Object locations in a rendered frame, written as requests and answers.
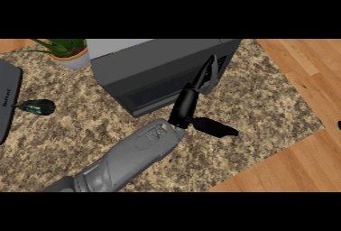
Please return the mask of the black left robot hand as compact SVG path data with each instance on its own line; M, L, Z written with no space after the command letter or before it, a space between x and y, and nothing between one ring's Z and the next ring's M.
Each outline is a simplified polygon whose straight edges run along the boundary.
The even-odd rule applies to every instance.
M217 83L218 62L217 57L211 55L199 69L193 82L184 85L173 106L168 122L183 129L186 129L189 125L193 125L196 130L221 138L226 135L237 136L239 131L206 117L193 117L198 95L208 95Z

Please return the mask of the dark grey microwave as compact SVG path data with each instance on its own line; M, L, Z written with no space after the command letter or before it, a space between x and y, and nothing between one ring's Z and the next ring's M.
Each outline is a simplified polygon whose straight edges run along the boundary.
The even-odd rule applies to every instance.
M211 93L239 47L239 39L88 39L93 75L134 117L173 104L209 57L199 92Z

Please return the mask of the dark grey flat appliance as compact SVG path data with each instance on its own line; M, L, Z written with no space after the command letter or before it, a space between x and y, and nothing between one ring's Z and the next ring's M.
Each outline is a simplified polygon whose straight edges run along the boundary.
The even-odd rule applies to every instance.
M0 59L0 145L7 139L20 91L22 69Z

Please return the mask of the dark green bottle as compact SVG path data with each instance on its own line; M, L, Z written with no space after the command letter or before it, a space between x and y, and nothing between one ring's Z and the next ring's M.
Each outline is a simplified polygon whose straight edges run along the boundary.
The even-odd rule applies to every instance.
M38 116L49 116L56 110L54 102L49 99L26 100L13 107Z

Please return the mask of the green plant in white pot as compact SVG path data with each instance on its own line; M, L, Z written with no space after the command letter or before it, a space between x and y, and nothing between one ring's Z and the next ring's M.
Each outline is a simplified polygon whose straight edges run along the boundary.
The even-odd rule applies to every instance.
M88 45L85 39L34 39L43 50L29 50L41 52L62 65L66 69L81 69L90 63Z

